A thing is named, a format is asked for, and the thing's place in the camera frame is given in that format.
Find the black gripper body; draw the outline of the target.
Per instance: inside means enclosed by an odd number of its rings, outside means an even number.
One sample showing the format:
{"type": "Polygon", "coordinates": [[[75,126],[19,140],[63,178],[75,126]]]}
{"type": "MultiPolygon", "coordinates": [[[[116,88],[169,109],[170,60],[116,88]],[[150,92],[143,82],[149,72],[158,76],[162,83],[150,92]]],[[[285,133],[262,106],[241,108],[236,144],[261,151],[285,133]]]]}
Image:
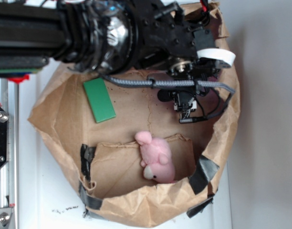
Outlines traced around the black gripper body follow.
{"type": "Polygon", "coordinates": [[[186,16],[176,1],[135,0],[138,35],[142,39],[136,68],[165,71],[176,80],[208,78],[221,69],[216,60],[198,58],[197,51],[218,48],[211,29],[211,9],[200,1],[195,16],[186,16]]]}

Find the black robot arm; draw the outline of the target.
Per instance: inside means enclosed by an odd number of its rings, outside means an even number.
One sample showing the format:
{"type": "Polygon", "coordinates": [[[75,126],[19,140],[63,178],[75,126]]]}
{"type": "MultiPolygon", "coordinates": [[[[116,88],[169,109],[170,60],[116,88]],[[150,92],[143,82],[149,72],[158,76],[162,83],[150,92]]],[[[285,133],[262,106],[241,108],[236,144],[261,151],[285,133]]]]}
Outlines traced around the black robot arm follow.
{"type": "Polygon", "coordinates": [[[0,0],[0,78],[36,73],[51,58],[81,73],[209,76],[235,59],[216,46],[209,21],[205,0],[196,19],[186,19],[177,2],[159,0],[58,0],[53,9],[0,0]]]}

